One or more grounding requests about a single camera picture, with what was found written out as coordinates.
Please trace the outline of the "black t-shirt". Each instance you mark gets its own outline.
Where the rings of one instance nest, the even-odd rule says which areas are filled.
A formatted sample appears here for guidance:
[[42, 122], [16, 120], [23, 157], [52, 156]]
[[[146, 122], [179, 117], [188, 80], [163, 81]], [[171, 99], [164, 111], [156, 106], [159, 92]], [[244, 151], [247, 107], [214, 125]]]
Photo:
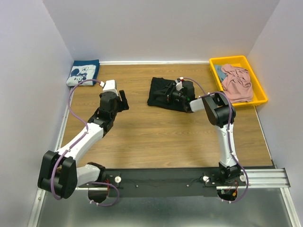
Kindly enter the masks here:
[[190, 102], [196, 100], [193, 82], [153, 77], [147, 104], [149, 106], [192, 113]]

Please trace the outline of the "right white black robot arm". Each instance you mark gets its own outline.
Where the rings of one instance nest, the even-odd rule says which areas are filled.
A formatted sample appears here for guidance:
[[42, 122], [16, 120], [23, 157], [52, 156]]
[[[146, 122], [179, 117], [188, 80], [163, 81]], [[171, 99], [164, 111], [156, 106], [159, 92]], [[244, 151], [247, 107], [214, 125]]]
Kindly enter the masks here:
[[192, 81], [153, 78], [147, 101], [149, 106], [194, 113], [205, 110], [216, 128], [220, 147], [218, 181], [229, 185], [241, 174], [235, 152], [233, 124], [236, 111], [224, 92], [213, 92], [197, 98]]

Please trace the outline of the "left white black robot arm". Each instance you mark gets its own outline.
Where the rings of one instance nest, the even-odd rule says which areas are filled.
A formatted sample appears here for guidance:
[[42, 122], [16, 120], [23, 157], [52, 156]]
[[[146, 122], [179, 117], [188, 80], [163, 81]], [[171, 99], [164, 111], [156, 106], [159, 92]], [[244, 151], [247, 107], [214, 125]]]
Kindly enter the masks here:
[[89, 118], [83, 130], [56, 152], [47, 151], [43, 158], [37, 186], [60, 199], [69, 198], [76, 187], [91, 183], [101, 186], [106, 180], [104, 166], [89, 162], [77, 164], [86, 152], [111, 130], [119, 112], [129, 109], [125, 92], [105, 91], [100, 95], [100, 106]]

